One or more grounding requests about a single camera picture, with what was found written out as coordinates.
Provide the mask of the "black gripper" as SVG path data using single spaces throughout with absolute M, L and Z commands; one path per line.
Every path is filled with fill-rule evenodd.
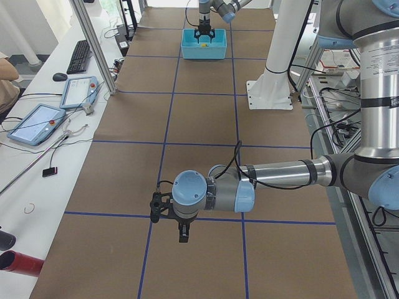
M 190 237 L 190 224 L 195 220 L 195 216 L 190 218 L 175 216 L 175 220 L 178 222 L 179 243 L 187 243 Z
M 210 42 L 215 38 L 215 30 L 211 28 L 209 19 L 200 19 L 198 28 L 194 30 L 194 38 L 197 42 L 200 41 L 200 35 L 208 35 L 210 38 Z

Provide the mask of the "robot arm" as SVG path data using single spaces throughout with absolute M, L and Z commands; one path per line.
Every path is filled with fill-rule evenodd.
M 197 43 L 200 42 L 202 36 L 208 36 L 210 41 L 216 36 L 215 30 L 211 26 L 211 8 L 219 14 L 225 23 L 229 24 L 238 11 L 250 2 L 251 0 L 233 0 L 228 3 L 222 0 L 199 0 L 199 24 L 194 29 L 194 38 Z
M 360 51 L 361 141 L 353 153 L 285 163 L 239 165 L 232 159 L 207 176 L 183 171 L 175 178 L 168 213 L 179 240 L 201 210 L 249 212 L 259 187 L 342 187 L 390 210 L 398 209 L 398 2 L 324 1 L 320 35 Z

